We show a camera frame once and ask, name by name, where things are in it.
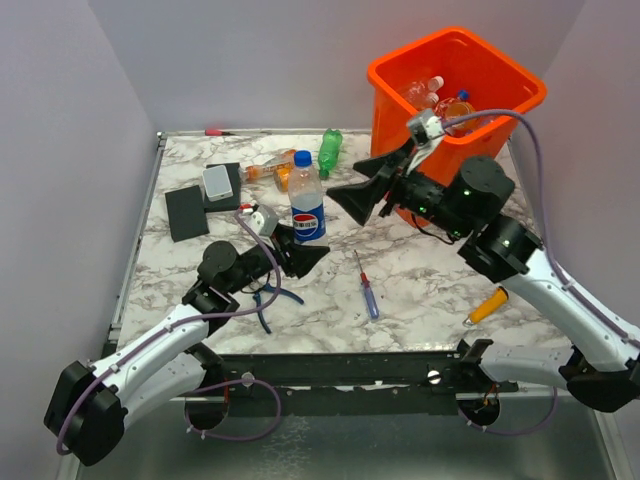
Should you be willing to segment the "clear white-cap bottle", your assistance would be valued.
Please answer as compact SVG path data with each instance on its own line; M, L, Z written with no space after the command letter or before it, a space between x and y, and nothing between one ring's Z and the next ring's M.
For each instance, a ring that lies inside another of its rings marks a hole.
M425 97L429 92L436 92L444 86L442 76L434 76L428 80L416 80L400 89L400 96L416 110L425 109Z

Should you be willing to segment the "Pepsi bottle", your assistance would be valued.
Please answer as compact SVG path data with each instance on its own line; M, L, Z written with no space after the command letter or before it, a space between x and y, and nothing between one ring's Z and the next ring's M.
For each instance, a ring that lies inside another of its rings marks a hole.
M466 104L469 102L469 97L470 95L466 90L460 90L453 100L455 103Z
M313 166L312 155L307 150L298 150L294 154L288 195L295 242L304 246L327 246L324 191Z

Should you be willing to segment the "small orange juice bottle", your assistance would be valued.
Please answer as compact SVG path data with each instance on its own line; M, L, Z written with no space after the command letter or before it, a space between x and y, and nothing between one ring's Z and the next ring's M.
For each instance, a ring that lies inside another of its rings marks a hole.
M475 112L475 108L468 101L458 97L451 97L441 101L438 108L443 123ZM449 126L446 128L446 131L452 136L464 136L474 129L475 124L476 120L471 119Z

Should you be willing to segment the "large orange label jug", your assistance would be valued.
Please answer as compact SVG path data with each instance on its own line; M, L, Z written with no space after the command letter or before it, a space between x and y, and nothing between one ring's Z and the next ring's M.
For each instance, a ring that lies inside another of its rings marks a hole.
M425 97L425 109L435 110L439 102L439 95L436 92L429 92Z

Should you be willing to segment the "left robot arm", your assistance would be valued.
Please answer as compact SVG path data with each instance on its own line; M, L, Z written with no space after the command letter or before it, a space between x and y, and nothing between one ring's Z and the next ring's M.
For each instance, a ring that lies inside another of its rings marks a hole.
M211 243L196 282L164 320L127 347L92 364L75 361L61 372L44 417L58 454L94 465L134 422L166 401L227 391L232 382L224 362L203 341L239 314L234 293L268 274L277 282L302 278L329 251L297 244L284 225L244 253L228 241Z

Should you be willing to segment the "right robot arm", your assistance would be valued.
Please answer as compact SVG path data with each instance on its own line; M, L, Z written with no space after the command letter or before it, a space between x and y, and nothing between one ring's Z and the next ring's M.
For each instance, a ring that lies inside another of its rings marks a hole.
M381 216L400 207L444 230L461 241L458 253L473 270L521 297L571 342L540 349L477 340L463 348L461 383L472 391L508 381L556 387L607 413L638 399L638 328L569 279L537 235L503 214L515 189L503 168L488 156L472 156L444 186L414 170L412 160L424 155L407 141L356 163L367 181L331 187L327 195L359 225L382 202Z

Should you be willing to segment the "green plastic bottle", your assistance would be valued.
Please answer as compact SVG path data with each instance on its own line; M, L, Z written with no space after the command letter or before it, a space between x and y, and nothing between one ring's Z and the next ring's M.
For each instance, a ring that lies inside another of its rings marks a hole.
M318 172L321 180L329 178L336 167L343 142L343 135L337 129L327 129L318 152Z

